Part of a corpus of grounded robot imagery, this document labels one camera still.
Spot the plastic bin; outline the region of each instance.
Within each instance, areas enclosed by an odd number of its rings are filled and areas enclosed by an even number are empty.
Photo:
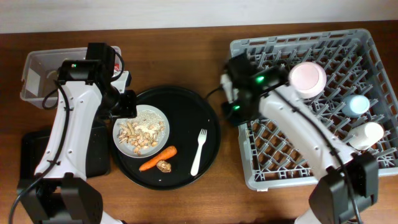
[[[113,47],[120,55],[119,47]],[[43,109],[42,102],[44,97],[52,90],[56,89],[53,82],[57,78],[57,69],[61,67],[62,62],[66,59],[82,60],[86,57],[87,48],[58,49],[58,50],[41,50],[28,54],[24,73],[22,74],[22,91],[20,97],[24,101],[32,103],[36,107]],[[120,64],[119,58],[116,57],[115,64]],[[57,102],[57,94],[48,98],[46,105],[52,106]]]
[[[368,151],[377,157],[380,176],[398,174],[397,98],[367,30],[232,41],[231,56],[241,53],[246,53],[260,69],[278,65],[290,71],[300,62],[322,66],[327,75],[326,87],[304,103],[344,142],[354,138],[348,135],[351,128],[368,121],[381,124],[384,137]],[[348,118],[341,112],[345,105],[341,100],[351,94],[370,99],[370,109],[359,118]],[[289,143],[273,120],[257,119],[240,125],[239,147],[245,181],[252,190],[317,183],[300,149]]]

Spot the black tray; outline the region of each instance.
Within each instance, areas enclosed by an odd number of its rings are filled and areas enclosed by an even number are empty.
[[[175,146],[177,155],[167,160],[172,165],[171,173],[162,173],[156,167],[140,172],[138,168],[157,154],[142,159],[131,158],[113,144],[112,154],[122,172],[135,183],[154,190],[177,189],[201,177],[216,158],[221,141],[220,124],[211,106],[198,94],[176,86],[147,90],[137,96],[137,104],[155,106],[166,115],[170,136],[163,149]],[[193,177],[190,171],[202,128],[208,130],[207,139],[203,145],[198,175]]]
[[[33,179],[34,172],[49,143],[51,129],[27,133],[22,138],[20,179]],[[110,172],[108,130],[94,121],[86,155],[86,176],[97,177]]]

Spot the white fork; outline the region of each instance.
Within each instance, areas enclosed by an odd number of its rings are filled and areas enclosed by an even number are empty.
[[[195,155],[195,159],[193,160],[192,168],[191,168],[191,175],[196,176],[199,171],[199,163],[200,163],[200,154],[201,154],[201,148],[203,144],[206,142],[206,137],[207,137],[207,130],[202,129],[200,130],[199,137],[198,137],[198,150],[197,154]]]

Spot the light blue cup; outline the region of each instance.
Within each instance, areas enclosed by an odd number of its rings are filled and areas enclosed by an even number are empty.
[[[350,95],[343,99],[346,104],[341,110],[343,114],[350,118],[357,118],[367,112],[370,107],[369,99],[363,95]]]

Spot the wooden table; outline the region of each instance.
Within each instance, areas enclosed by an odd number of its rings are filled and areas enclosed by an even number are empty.
[[[0,35],[0,223],[6,223],[16,197],[21,137],[49,127],[55,111],[39,110],[19,98],[21,75],[27,54],[34,50],[84,47],[107,42],[121,48],[130,86],[137,93],[161,84],[189,88],[202,96],[219,84],[229,43],[248,37],[299,34],[341,29],[368,29],[373,36],[390,81],[397,92],[394,66],[398,54],[398,21],[192,29],[106,30]],[[211,98],[220,113],[222,93]],[[112,163],[109,175],[89,179],[101,192],[104,209],[128,223],[252,223],[273,218],[295,218],[308,208],[314,186],[249,190],[244,183],[238,146],[238,130],[221,124],[218,157],[197,182],[178,190],[154,191],[136,185]],[[362,213],[366,223],[396,223],[398,179],[383,177],[378,203]],[[21,205],[15,223],[30,223]]]

